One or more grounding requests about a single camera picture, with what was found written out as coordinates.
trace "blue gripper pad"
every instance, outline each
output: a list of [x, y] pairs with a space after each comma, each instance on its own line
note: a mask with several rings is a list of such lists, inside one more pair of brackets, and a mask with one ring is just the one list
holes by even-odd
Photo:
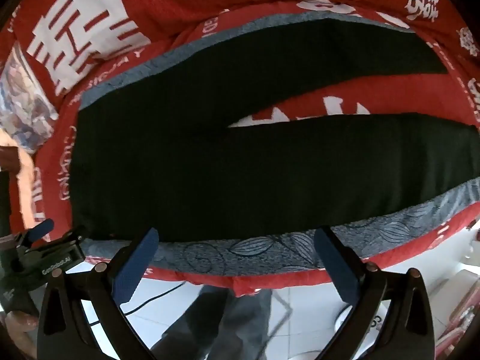
[[26, 238], [29, 242], [34, 243], [51, 232], [53, 226], [53, 220], [45, 219], [42, 223], [39, 223], [34, 228], [28, 230]]
[[313, 244], [342, 300], [350, 305], [357, 304], [360, 296], [360, 283], [344, 259], [342, 252], [322, 228], [315, 231]]
[[112, 298], [117, 306], [130, 301], [155, 256], [158, 241], [158, 231], [151, 228], [119, 269], [112, 283]]

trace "black cloth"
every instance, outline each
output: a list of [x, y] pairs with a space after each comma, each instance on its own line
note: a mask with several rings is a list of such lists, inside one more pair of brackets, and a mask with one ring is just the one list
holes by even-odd
[[94, 239], [247, 239], [423, 203], [479, 175], [474, 128], [422, 115], [227, 128], [317, 88], [417, 73], [446, 69], [415, 34], [332, 19], [208, 47], [80, 111], [74, 224]]
[[246, 239], [339, 225], [423, 203], [480, 175], [474, 127], [425, 115], [336, 115], [143, 137], [101, 146], [78, 135], [75, 225], [130, 239]]

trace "gray pants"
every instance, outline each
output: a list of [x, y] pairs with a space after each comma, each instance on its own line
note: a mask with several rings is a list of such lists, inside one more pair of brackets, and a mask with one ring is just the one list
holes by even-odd
[[236, 298], [203, 286], [198, 298], [152, 347], [158, 360], [265, 360], [272, 291]]

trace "patterned fabric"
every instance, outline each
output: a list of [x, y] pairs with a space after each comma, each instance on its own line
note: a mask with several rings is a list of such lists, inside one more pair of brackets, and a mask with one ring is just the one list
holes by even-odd
[[[458, 212], [480, 201], [480, 178], [454, 188], [423, 204], [391, 215], [333, 227], [344, 245], [362, 258], [406, 244], [447, 222]], [[268, 275], [323, 268], [313, 243], [315, 230], [250, 238], [205, 242], [162, 243], [152, 266], [174, 271], [220, 275]], [[112, 258], [126, 241], [85, 240], [86, 255]]]
[[51, 137], [57, 119], [16, 43], [0, 74], [1, 128], [32, 154]]

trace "human hand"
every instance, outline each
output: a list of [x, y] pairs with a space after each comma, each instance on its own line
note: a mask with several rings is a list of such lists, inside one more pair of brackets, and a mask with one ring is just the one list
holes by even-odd
[[21, 311], [11, 311], [7, 314], [4, 324], [15, 346], [27, 356], [36, 359], [37, 347], [27, 332], [38, 327], [38, 319]]

